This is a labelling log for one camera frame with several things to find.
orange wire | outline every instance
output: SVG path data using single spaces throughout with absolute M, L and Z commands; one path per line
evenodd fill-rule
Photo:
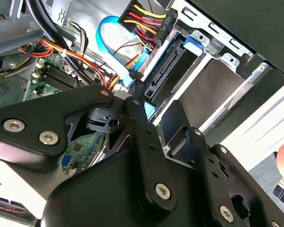
M 101 80 L 102 85 L 107 87 L 107 82 L 105 80 L 105 77 L 104 77 L 103 73 L 98 69 L 98 67 L 93 62 L 91 62 L 90 60 L 87 60 L 86 58 L 84 58 L 83 56 L 81 56 L 81 55 L 79 55 L 77 53 L 65 50 L 62 47 L 60 47 L 60 46 L 58 46 L 58 45 L 56 45 L 56 44 L 54 44 L 54 43 L 52 43 L 52 42 L 50 42 L 50 41 L 48 41 L 46 39 L 43 39 L 41 43 L 44 43 L 45 45 L 47 45 L 49 47 L 52 47 L 52 48 L 54 48 L 56 50 L 64 52 L 67 55 L 69 55 L 69 56 L 71 56 L 73 58 L 76 58 L 76 59 L 80 60 L 81 62 L 85 63 L 86 65 L 88 65 L 89 67 L 93 68 L 100 75 L 100 77 L 102 79 Z
M 124 20 L 125 23 L 134 23 L 134 24 L 137 24 L 137 25 L 140 25 L 141 27 L 144 27 L 146 30 L 150 31 L 151 33 L 153 34 L 157 34 L 157 32 L 155 30 L 153 30 L 152 28 L 140 23 L 139 21 L 136 21 L 136 20 Z

screw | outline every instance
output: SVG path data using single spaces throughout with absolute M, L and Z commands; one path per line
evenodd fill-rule
M 225 220 L 227 220 L 228 222 L 231 223 L 234 221 L 233 215 L 227 207 L 220 206 L 220 213 L 222 214 L 223 218 L 225 218 Z
M 6 131 L 20 132 L 24 130 L 25 125 L 22 121 L 17 119 L 10 119 L 4 122 L 3 127 Z
M 227 154 L 227 150 L 224 147 L 220 147 L 220 150 L 224 153 Z
M 201 136 L 201 132 L 198 129 L 195 129 L 195 133 L 199 136 Z
M 162 183 L 158 183 L 156 185 L 156 193 L 158 196 L 160 196 L 164 200 L 168 200 L 170 198 L 169 188 Z
M 103 94 L 104 96 L 109 96 L 109 93 L 107 91 L 105 91 L 105 90 L 102 90 L 101 94 Z
M 44 131 L 40 134 L 39 140 L 45 145 L 55 145 L 58 142 L 59 137 L 52 131 Z
M 278 223 L 276 223 L 275 221 L 272 221 L 273 227 L 280 227 Z
M 133 103 L 135 103 L 136 105 L 140 105 L 140 103 L 137 100 L 133 100 Z

black plastic arm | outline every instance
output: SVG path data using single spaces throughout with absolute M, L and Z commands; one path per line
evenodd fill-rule
M 67 149 L 68 135 L 82 115 L 93 108 L 109 107 L 113 101 L 109 90 L 90 85 L 0 109 L 0 159 L 36 171 L 56 168 Z M 11 119 L 20 120 L 24 129 L 7 131 L 4 122 Z M 45 131 L 54 132 L 58 142 L 43 144 L 39 136 Z

connector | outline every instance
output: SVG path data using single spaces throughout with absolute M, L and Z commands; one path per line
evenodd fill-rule
M 138 2 L 137 0 L 131 0 L 118 20 L 118 23 L 121 24 L 124 28 L 126 28 L 129 32 L 132 32 L 137 25 L 132 23 L 124 23 L 124 20 L 131 19 L 129 13 L 134 11 L 134 5 L 143 8 L 140 2 Z
M 170 9 L 168 11 L 164 22 L 162 23 L 160 29 L 158 30 L 158 33 L 154 37 L 156 45 L 163 45 L 167 36 L 170 34 L 174 24 L 176 23 L 177 17 L 178 13 L 176 10 Z

cable tie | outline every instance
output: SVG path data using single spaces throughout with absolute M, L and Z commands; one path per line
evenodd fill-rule
M 66 49 L 64 49 L 64 50 L 62 51 L 61 56 L 62 56 L 63 58 L 65 58 L 65 57 L 66 57 L 66 52 L 67 52 L 67 50 L 66 50 Z

